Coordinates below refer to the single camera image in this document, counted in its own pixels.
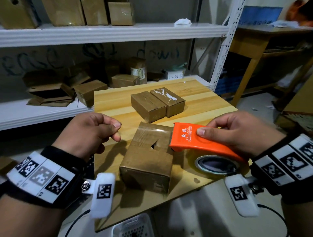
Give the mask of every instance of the wrist strap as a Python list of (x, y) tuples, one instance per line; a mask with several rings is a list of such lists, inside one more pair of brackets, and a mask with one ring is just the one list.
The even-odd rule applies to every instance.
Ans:
[(41, 154), (30, 154), (7, 174), (7, 194), (30, 204), (65, 208), (72, 194), (81, 192), (85, 164), (60, 149), (46, 147)]
[(252, 159), (251, 174), (286, 204), (313, 201), (313, 142), (304, 134), (288, 136)]

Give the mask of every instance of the wire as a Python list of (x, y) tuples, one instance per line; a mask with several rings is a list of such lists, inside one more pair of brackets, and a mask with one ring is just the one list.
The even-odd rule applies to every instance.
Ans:
[(75, 223), (79, 220), (79, 218), (81, 218), (83, 215), (86, 215), (87, 213), (90, 212), (90, 209), (85, 211), (83, 214), (81, 214), (79, 217), (76, 218), (76, 220), (71, 224), (71, 226), (69, 227), (69, 229), (67, 230), (66, 234), (64, 237), (67, 237), (69, 235), (69, 232), (71, 231), (71, 229), (73, 228), (73, 226), (75, 225)]
[(287, 223), (286, 223), (285, 219), (284, 219), (284, 218), (282, 217), (282, 215), (279, 214), (277, 211), (275, 211), (274, 209), (271, 209), (271, 208), (268, 207), (268, 206), (262, 205), (262, 204), (258, 204), (258, 207), (260, 207), (260, 208), (265, 208), (265, 209), (268, 209), (268, 210), (274, 212), (276, 215), (278, 215), (278, 216), (283, 220), (283, 222), (285, 223), (286, 228), (287, 228)]

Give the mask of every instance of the hand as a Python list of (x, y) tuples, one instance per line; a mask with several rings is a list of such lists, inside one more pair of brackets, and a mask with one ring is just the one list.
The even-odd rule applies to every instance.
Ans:
[(104, 152), (109, 137), (119, 142), (121, 123), (101, 113), (81, 113), (61, 132), (53, 146), (86, 161), (91, 154)]
[(248, 155), (248, 157), (261, 154), (285, 137), (274, 127), (244, 111), (218, 116), (206, 127), (199, 128), (197, 134), (224, 144), (234, 152)]

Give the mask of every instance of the tape roll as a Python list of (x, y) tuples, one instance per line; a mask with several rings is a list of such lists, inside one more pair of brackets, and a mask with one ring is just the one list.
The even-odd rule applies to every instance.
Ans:
[(209, 179), (242, 174), (249, 171), (249, 163), (240, 157), (222, 156), (209, 151), (190, 149), (186, 153), (188, 165), (196, 174)]

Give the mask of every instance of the orange tape dispenser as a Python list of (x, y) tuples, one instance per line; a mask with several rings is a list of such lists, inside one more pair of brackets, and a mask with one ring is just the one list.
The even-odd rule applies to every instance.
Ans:
[(187, 151), (189, 166), (206, 176), (229, 176), (249, 171), (248, 161), (234, 153), (229, 147), (199, 137), (198, 124), (174, 123), (169, 146), (176, 152)]

